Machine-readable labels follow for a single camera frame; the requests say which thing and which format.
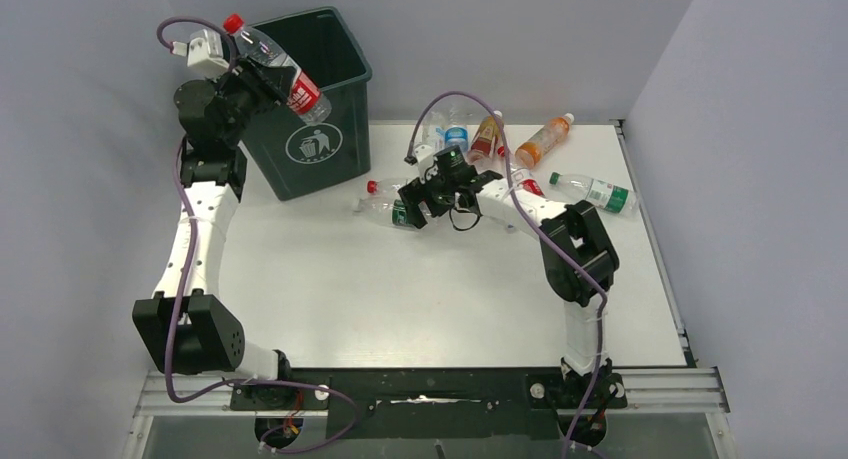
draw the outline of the table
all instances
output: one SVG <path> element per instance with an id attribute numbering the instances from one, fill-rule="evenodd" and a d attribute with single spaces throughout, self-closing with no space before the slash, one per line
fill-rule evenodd
<path id="1" fill-rule="evenodd" d="M 463 233 L 444 223 L 412 232 L 351 212 L 368 179 L 416 175 L 402 160 L 412 127 L 372 124 L 369 174 L 287 202 L 249 164 L 222 302 L 251 341 L 284 351 L 295 367 L 559 364 L 562 300 L 547 284 L 537 239 L 485 219 Z M 539 127 L 507 126 L 507 138 L 515 147 Z M 552 171 L 631 187 L 612 125 L 575 125 L 534 171 L 551 199 L 566 200 L 546 187 Z M 602 216 L 621 260 L 609 296 L 610 357 L 616 366 L 685 365 L 645 223 Z"/>

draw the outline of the wall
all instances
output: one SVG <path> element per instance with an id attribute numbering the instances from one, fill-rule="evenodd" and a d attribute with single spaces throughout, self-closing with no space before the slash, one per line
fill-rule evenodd
<path id="1" fill-rule="evenodd" d="M 745 458 L 845 457 L 846 0 L 694 0 L 625 134 Z"/>
<path id="2" fill-rule="evenodd" d="M 166 0 L 0 0 L 0 457 L 120 455 L 170 249 Z"/>
<path id="3" fill-rule="evenodd" d="M 439 93 L 481 94 L 513 122 L 565 110 L 623 118 L 691 0 L 169 0 L 248 22 L 337 7 L 374 69 L 372 118 L 411 119 Z"/>

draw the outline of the white trash logo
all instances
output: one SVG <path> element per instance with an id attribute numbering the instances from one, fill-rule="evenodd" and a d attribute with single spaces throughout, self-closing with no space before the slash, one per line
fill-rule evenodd
<path id="1" fill-rule="evenodd" d="M 332 124 L 303 126 L 286 141 L 286 155 L 299 164 L 317 164 L 339 152 L 343 141 L 342 131 Z"/>

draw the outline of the bottle cap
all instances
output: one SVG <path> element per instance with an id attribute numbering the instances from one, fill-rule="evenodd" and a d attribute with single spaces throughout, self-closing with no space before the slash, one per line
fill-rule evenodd
<path id="1" fill-rule="evenodd" d="M 244 19 L 238 14 L 232 14 L 224 21 L 224 30 L 230 34 L 235 34 L 244 25 Z"/>

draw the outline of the green trash bin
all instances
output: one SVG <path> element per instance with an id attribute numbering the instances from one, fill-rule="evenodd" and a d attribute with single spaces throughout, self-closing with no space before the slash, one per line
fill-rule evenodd
<path id="1" fill-rule="evenodd" d="M 277 198 L 285 201 L 368 172 L 371 67 L 339 11 L 315 9 L 253 27 L 300 64 L 332 107 L 316 126 L 307 126 L 285 106 L 251 119 L 242 140 Z"/>

